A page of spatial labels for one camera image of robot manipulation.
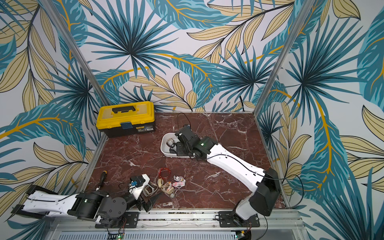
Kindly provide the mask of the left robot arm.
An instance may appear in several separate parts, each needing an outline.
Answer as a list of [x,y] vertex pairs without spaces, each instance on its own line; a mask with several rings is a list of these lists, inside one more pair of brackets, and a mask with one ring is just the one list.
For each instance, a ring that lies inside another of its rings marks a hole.
[[160,193],[144,199],[144,194],[136,196],[139,190],[129,191],[120,197],[112,198],[102,191],[84,191],[72,195],[58,195],[43,187],[32,185],[27,190],[27,199],[11,211],[34,219],[65,218],[94,222],[96,228],[121,228],[131,219],[137,218],[129,213],[133,207],[149,212],[161,196]]

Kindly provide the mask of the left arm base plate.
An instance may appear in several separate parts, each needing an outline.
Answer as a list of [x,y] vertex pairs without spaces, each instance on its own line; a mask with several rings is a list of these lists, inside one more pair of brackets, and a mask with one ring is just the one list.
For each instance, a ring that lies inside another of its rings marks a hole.
[[122,216],[114,219],[101,218],[96,221],[96,229],[135,229],[139,220],[139,212],[125,212]]

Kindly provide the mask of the rose gold brown-strap watch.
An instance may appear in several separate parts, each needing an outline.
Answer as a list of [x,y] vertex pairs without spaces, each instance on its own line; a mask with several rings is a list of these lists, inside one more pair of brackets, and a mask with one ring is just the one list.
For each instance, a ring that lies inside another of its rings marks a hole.
[[177,144],[175,143],[174,139],[170,138],[167,140],[166,142],[166,145],[169,147],[169,148],[174,148]]

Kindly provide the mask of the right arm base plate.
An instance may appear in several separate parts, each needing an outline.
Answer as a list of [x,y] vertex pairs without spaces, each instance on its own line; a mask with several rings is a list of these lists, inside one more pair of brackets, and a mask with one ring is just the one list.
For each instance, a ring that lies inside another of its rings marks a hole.
[[260,220],[257,214],[251,216],[248,220],[243,220],[232,211],[219,211],[218,214],[215,215],[215,220],[219,222],[221,228],[260,227]]

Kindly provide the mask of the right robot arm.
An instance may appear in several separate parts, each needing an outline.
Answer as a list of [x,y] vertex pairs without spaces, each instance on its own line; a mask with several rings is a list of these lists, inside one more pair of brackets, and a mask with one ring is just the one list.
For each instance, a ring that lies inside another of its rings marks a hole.
[[253,166],[209,137],[186,140],[184,136],[178,136],[178,139],[179,146],[189,157],[221,168],[251,191],[234,208],[233,216],[236,221],[244,222],[256,214],[266,217],[271,215],[281,193],[279,176],[274,169],[264,170]]

